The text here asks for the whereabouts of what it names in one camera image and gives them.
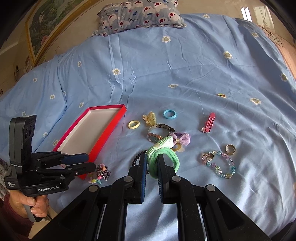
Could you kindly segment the person's left hand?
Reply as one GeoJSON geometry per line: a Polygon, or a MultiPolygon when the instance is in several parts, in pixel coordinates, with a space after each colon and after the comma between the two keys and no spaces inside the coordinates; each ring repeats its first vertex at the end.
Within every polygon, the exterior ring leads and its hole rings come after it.
{"type": "Polygon", "coordinates": [[[27,218],[25,205],[31,207],[31,213],[36,217],[46,217],[49,210],[49,200],[46,195],[34,197],[27,197],[19,190],[11,190],[9,197],[9,204],[11,208],[21,217],[27,218]]]}

